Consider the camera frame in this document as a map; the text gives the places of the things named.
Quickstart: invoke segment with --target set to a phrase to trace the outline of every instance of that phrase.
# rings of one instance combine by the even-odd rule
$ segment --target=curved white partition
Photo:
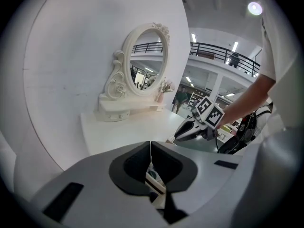
[[[20,5],[0,47],[0,130],[16,154],[7,169],[16,193],[30,200],[89,155],[80,114],[97,108],[113,52],[135,27],[149,22],[169,27],[165,75],[179,83],[190,51],[181,0],[26,0]],[[167,94],[164,103],[173,97]]]
[[[25,0],[0,40],[1,177],[10,191],[26,200],[62,172],[33,129],[24,95],[23,65],[27,41],[45,1]]]

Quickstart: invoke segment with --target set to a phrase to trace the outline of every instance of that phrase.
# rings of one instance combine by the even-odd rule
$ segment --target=black strap
[[[256,117],[258,118],[259,116],[261,116],[261,115],[263,115],[263,114],[265,114],[265,113],[271,113],[271,111],[263,111],[263,112],[261,112],[260,114],[256,115]]]

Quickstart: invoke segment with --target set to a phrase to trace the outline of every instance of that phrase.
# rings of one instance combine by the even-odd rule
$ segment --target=light fixture
[[[238,42],[235,42],[235,43],[234,43],[234,46],[233,46],[233,48],[232,48],[232,51],[236,51],[237,47],[238,47]]]
[[[145,69],[147,69],[147,70],[149,70],[150,72],[152,72],[152,73],[153,73],[153,71],[152,71],[151,69],[148,69],[147,67],[145,67]]]
[[[259,5],[257,2],[251,2],[248,4],[248,10],[253,15],[260,15],[263,12],[263,9],[261,5]]]
[[[191,34],[191,36],[192,36],[192,40],[193,40],[193,42],[194,42],[194,43],[196,43],[195,34],[194,34],[194,33],[192,33],[192,34]]]

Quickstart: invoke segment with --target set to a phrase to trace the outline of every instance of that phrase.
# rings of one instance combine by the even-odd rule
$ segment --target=balcony railing
[[[220,61],[226,64],[228,67],[235,67],[242,69],[245,73],[256,77],[257,73],[260,71],[260,65],[254,60],[233,52],[232,50],[218,47],[206,43],[192,43],[190,44],[191,50],[190,55],[198,57],[206,57],[215,61]],[[161,42],[145,43],[133,46],[132,53],[138,52],[162,52]]]

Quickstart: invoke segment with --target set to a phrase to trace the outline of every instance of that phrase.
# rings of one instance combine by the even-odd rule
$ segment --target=oval mirror
[[[137,89],[148,89],[161,76],[163,51],[162,39],[155,31],[138,37],[130,57],[131,78]]]

